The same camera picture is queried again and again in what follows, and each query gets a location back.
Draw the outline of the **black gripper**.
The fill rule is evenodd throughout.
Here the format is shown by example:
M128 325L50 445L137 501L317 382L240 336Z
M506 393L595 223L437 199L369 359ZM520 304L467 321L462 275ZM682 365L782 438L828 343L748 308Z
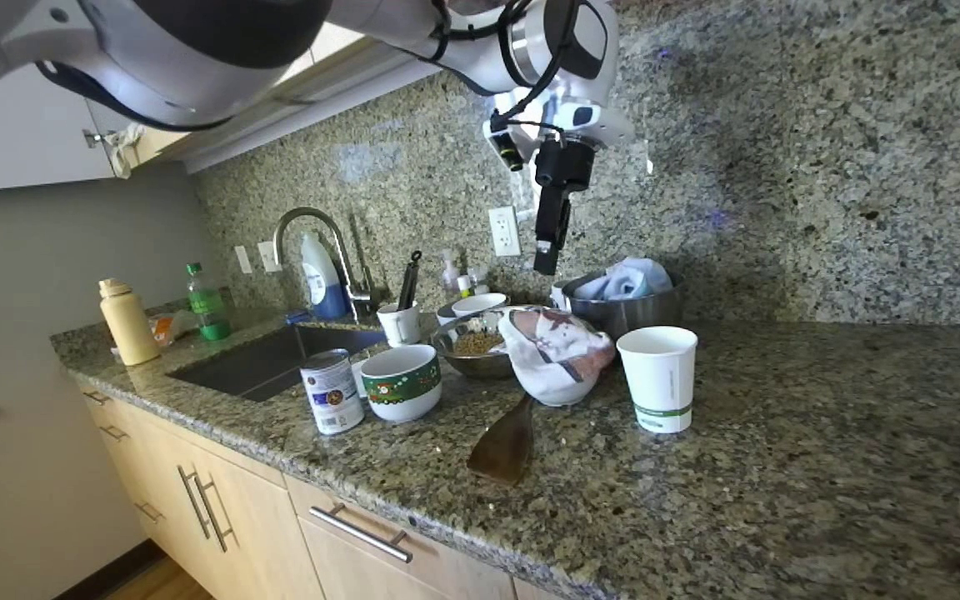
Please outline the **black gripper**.
M538 154L538 254L533 271L543 275L557 272L565 233L570 223L570 197L590 186L596 148L577 141L543 141Z

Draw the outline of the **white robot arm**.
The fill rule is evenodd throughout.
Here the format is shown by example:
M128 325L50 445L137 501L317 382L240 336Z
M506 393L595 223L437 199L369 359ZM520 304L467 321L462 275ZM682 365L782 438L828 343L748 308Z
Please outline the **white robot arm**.
M0 78L22 65L159 129L210 129L269 91L325 27L440 65L490 101L496 156L542 184L549 272L590 184L618 77L610 0L0 0Z

